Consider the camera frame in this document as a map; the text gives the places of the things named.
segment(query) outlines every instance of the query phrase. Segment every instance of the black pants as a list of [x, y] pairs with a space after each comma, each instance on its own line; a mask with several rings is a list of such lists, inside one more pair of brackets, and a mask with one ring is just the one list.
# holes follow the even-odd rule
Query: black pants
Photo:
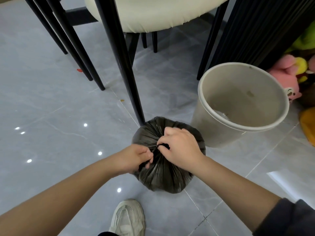
[[112, 232], [102, 232], [98, 236], [118, 236], [118, 234], [114, 234]]

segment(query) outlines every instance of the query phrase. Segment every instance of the garbage bag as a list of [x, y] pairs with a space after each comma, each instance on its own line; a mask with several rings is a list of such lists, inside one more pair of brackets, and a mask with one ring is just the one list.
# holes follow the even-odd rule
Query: garbage bag
[[206, 146], [200, 132], [188, 124], [175, 122], [163, 117], [155, 117], [141, 126], [132, 138], [132, 143], [148, 147], [153, 152], [153, 163], [149, 169], [139, 167], [136, 178], [150, 190], [165, 190], [175, 194], [181, 192], [191, 181], [193, 174], [170, 163], [157, 149], [157, 141], [164, 135], [165, 127], [187, 129], [194, 135], [199, 148], [206, 154]]

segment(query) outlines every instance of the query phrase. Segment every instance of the white sneaker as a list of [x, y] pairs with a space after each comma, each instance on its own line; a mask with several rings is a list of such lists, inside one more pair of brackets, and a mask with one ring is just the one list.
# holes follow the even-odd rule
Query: white sneaker
[[144, 236], [146, 230], [143, 209], [135, 199], [125, 199], [117, 206], [109, 232], [119, 236]]

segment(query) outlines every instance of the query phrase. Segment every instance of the tile floor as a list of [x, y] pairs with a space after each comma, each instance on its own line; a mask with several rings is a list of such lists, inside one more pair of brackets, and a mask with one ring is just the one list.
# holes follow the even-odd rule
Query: tile floor
[[[84, 2], [62, 4], [68, 9]], [[61, 52], [24, 0], [0, 5], [0, 27], [2, 214], [128, 146], [138, 124], [100, 23], [75, 29], [106, 84], [105, 91], [76, 70], [71, 56]], [[147, 120], [164, 116], [190, 122], [198, 97], [196, 73], [209, 29], [195, 19], [160, 31], [156, 54], [151, 38], [147, 49], [139, 43], [133, 69]], [[207, 155], [282, 197], [303, 198], [315, 207], [315, 148], [298, 125], [300, 109], [293, 104], [275, 129], [247, 134], [222, 149], [208, 148]], [[149, 191], [134, 176], [121, 175], [105, 184], [60, 235], [106, 231], [116, 205], [125, 198], [142, 204], [146, 235], [251, 234], [198, 178], [173, 195]]]

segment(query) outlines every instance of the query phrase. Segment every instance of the trash can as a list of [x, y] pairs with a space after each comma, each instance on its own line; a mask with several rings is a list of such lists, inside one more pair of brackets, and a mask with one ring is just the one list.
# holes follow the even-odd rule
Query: trash can
[[210, 68], [199, 82], [198, 96], [191, 126], [209, 147], [222, 147], [246, 132], [270, 130], [289, 111], [288, 97], [277, 80], [245, 63]]

